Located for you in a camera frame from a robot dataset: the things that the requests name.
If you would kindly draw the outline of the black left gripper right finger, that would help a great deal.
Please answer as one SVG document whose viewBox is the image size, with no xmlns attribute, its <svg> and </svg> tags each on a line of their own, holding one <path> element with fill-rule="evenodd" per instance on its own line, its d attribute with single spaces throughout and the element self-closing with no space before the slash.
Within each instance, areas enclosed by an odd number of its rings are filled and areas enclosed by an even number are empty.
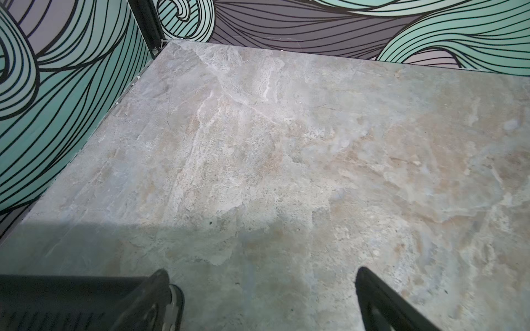
<svg viewBox="0 0 530 331">
<path fill-rule="evenodd" d="M 356 274 L 356 294 L 365 330 L 439 329 L 365 266 Z"/>
</svg>

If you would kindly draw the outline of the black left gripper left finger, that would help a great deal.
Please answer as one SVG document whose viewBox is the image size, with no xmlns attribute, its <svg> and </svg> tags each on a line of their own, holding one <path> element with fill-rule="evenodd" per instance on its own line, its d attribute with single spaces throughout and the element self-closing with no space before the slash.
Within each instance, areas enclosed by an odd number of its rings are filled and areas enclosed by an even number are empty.
<svg viewBox="0 0 530 331">
<path fill-rule="evenodd" d="M 159 269 L 143 280 L 119 305 L 109 320 L 109 330 L 170 330 L 181 328 L 184 293 Z"/>
</svg>

